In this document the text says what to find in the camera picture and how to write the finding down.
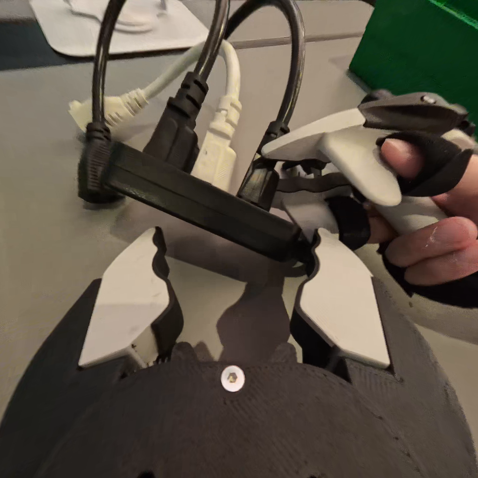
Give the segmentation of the white divider stand base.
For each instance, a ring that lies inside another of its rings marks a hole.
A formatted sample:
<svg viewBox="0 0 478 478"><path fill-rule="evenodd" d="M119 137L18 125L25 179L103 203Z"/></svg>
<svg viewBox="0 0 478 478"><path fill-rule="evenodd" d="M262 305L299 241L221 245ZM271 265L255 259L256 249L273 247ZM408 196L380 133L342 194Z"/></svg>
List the white divider stand base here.
<svg viewBox="0 0 478 478"><path fill-rule="evenodd" d="M30 6L53 50L93 57L108 1L34 0ZM181 1L126 1L112 34L112 55L188 49L208 28Z"/></svg>

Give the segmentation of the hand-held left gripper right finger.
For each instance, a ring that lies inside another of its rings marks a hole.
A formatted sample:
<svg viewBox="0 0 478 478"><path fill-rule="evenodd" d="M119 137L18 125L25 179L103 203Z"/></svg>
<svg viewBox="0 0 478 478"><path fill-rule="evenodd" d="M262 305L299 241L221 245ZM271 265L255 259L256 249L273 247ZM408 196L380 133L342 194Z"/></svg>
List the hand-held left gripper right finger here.
<svg viewBox="0 0 478 478"><path fill-rule="evenodd" d="M338 235L318 229L316 236L314 269L297 291L294 312L340 357L388 368L372 273Z"/></svg>

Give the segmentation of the green plastic bin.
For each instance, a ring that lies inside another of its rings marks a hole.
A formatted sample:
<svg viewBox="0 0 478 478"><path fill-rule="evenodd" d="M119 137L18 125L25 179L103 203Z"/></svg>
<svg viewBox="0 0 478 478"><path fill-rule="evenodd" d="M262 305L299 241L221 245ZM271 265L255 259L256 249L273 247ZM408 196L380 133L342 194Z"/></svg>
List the green plastic bin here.
<svg viewBox="0 0 478 478"><path fill-rule="evenodd" d="M472 110L478 87L478 2L376 1L350 62L370 89L428 91Z"/></svg>

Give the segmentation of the black power strip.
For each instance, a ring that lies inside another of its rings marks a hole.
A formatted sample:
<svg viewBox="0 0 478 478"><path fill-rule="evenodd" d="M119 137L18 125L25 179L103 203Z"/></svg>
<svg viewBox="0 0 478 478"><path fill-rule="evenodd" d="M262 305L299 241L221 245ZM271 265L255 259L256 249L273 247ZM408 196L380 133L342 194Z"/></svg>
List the black power strip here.
<svg viewBox="0 0 478 478"><path fill-rule="evenodd" d="M111 147L102 181L115 192L272 260L310 260L311 246L297 225L121 142Z"/></svg>

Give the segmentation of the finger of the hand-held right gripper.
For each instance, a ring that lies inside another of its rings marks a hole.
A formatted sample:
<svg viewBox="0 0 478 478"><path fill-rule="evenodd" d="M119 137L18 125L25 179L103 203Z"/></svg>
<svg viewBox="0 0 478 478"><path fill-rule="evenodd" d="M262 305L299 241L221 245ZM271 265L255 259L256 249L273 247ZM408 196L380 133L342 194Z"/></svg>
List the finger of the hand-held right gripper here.
<svg viewBox="0 0 478 478"><path fill-rule="evenodd" d="M326 202L318 199L282 199L283 210L301 230L306 240L313 240L316 231L324 229L339 234L338 223Z"/></svg>
<svg viewBox="0 0 478 478"><path fill-rule="evenodd" d="M365 121L358 108L327 115L270 141L262 147L260 154L278 161L317 159L318 143L324 134L362 126Z"/></svg>

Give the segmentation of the person's right hand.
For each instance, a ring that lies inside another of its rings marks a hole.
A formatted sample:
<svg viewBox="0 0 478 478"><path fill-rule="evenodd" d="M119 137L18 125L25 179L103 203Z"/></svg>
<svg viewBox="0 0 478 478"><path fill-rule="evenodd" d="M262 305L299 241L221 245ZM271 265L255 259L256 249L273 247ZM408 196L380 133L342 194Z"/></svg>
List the person's right hand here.
<svg viewBox="0 0 478 478"><path fill-rule="evenodd" d="M388 242L385 257L405 270L410 284L432 286L461 279L478 270L478 158L471 156L460 182L432 197L447 218L406 235L399 235L372 204L369 243Z"/></svg>

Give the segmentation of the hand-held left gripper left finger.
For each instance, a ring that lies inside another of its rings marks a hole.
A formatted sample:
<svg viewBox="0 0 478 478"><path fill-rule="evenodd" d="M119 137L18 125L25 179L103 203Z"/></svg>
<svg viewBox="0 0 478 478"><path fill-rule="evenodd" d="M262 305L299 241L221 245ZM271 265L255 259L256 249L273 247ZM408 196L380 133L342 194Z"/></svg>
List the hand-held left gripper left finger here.
<svg viewBox="0 0 478 478"><path fill-rule="evenodd" d="M169 361L183 314L159 227L142 233L103 273L78 365L123 358L130 368Z"/></svg>

